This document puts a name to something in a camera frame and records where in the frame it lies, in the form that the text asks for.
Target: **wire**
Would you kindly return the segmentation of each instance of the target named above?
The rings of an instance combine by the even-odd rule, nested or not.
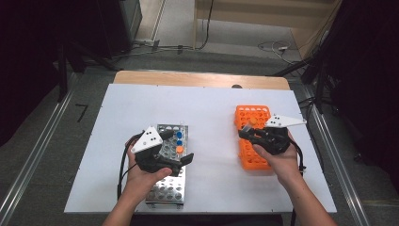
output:
[[[137,134],[137,135],[132,136],[132,137],[127,141],[127,143],[126,143],[126,145],[125,145],[125,149],[123,150],[122,160],[121,160],[121,162],[120,162],[120,178],[119,178],[119,182],[118,182],[118,186],[117,186],[117,198],[118,198],[118,199],[120,198],[120,195],[121,195],[121,193],[122,193],[122,180],[123,180],[124,175],[126,174],[126,172],[128,172],[129,170],[131,170],[131,169],[136,165],[136,164],[134,164],[133,167],[130,167],[128,170],[126,170],[126,171],[123,173],[124,162],[125,162],[125,159],[126,159],[127,151],[128,151],[128,149],[129,149],[130,145],[132,145],[133,141],[135,141],[136,139],[140,138],[141,135],[143,135],[143,134],[144,134],[144,131],[143,131],[141,134]]]
[[[300,108],[301,108],[301,109],[303,109],[303,108],[305,108],[305,107],[307,108],[307,109],[306,109],[306,113],[305,113],[305,118],[306,118],[306,121],[307,121],[307,123],[306,123],[306,128],[308,129],[309,134],[311,135],[311,139],[313,140],[315,149],[316,149],[316,151],[317,151],[317,153],[318,153],[319,162],[320,162],[320,167],[321,167],[321,169],[322,169],[322,172],[324,173],[324,172],[325,172],[324,159],[323,159],[323,156],[322,156],[322,154],[321,154],[320,147],[319,147],[319,145],[318,145],[317,142],[316,142],[316,139],[315,139],[315,137],[314,137],[314,134],[313,134],[313,132],[311,131],[311,126],[310,126],[310,121],[309,121],[309,118],[311,117],[311,111],[312,111],[313,106],[314,106],[314,100],[315,100],[315,97],[310,97],[310,98],[307,98],[307,99],[305,99],[305,100],[299,101],[298,104],[299,104],[299,105],[302,105],[302,104],[308,102],[307,105],[301,106]]]
[[[209,14],[208,14],[208,23],[206,24],[206,38],[204,43],[200,48],[196,48],[197,50],[201,50],[205,47],[206,43],[208,42],[209,39],[209,23],[211,22],[211,15],[212,15],[212,9],[214,7],[214,0],[212,0],[211,7],[209,8]]]
[[[288,60],[286,60],[285,58],[282,57],[282,55],[285,53],[285,51],[283,51],[283,52],[281,53],[281,55],[278,54],[278,53],[276,52],[276,50],[274,49],[274,44],[275,44],[275,42],[272,43],[272,50],[273,50],[273,53],[274,53],[277,57],[279,57],[280,59],[284,60],[285,62],[287,62],[287,63],[289,63],[289,64],[294,64],[293,62],[288,61]]]
[[[264,42],[258,44],[258,48],[259,48],[260,50],[262,50],[262,51],[265,51],[265,52],[273,52],[272,50],[265,50],[265,49],[263,48],[263,45],[264,45],[264,44],[267,44],[267,43],[277,43],[277,44],[281,44],[281,47],[287,47],[287,50],[297,50],[297,49],[290,49],[290,47],[291,47],[292,44],[291,44],[291,42],[288,41],[288,40],[264,41]]]
[[[137,163],[135,163],[132,167],[130,167],[128,170],[126,170],[123,175],[122,175],[122,179],[123,177],[126,175],[126,173],[128,173],[133,167],[135,167],[137,165]]]
[[[129,55],[124,55],[124,56],[119,56],[119,57],[127,57],[127,56],[141,56],[141,55],[147,55],[147,54],[156,54],[156,53],[161,53],[165,51],[177,51],[178,49],[159,49],[151,52],[144,52],[144,53],[137,53],[137,54],[129,54]]]
[[[304,169],[306,167],[303,166],[303,153],[302,153],[302,150],[299,148],[299,146],[296,144],[295,141],[293,141],[290,137],[288,137],[288,138],[290,139],[290,143],[292,143],[295,146],[296,152],[299,155],[299,171],[300,171],[300,174],[303,176],[303,171],[304,171]]]

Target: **small bottle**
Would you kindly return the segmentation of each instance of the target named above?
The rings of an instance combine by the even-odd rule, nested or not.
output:
[[[184,156],[184,147],[183,146],[177,146],[176,147],[176,154],[177,157],[180,159]]]
[[[254,125],[256,125],[257,122],[258,120],[256,118],[251,117],[247,124],[243,127],[242,131],[248,132]]]

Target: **orange tray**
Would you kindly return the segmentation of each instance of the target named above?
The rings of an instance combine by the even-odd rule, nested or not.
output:
[[[267,122],[271,115],[269,108],[265,105],[238,105],[235,108],[235,126],[237,130],[241,130],[247,124],[249,119],[253,117],[257,123],[253,125],[254,128],[264,128],[264,123]],[[253,149],[248,140],[241,139],[238,141],[240,153],[238,156],[241,159],[242,167],[245,170],[270,170],[271,167],[267,161],[260,157]]]

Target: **perforated metal plate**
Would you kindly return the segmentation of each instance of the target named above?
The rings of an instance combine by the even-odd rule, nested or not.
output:
[[[179,160],[180,157],[187,153],[188,126],[175,124],[158,124],[158,132],[162,133],[166,130],[173,130],[173,137],[164,140],[162,149],[159,152],[162,156],[173,160]],[[176,154],[178,142],[182,142],[184,147],[183,154]],[[173,208],[182,208],[184,204],[184,188],[185,188],[185,167],[182,167],[177,177],[166,177],[157,182],[146,198],[146,204],[151,208],[159,208],[171,206]]]

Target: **wrist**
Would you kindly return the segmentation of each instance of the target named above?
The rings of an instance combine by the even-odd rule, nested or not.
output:
[[[286,189],[297,183],[305,182],[299,170],[279,175],[278,180]]]
[[[120,196],[120,200],[125,208],[135,210],[136,207],[141,203],[141,199],[135,193],[128,192],[128,190],[124,190]]]

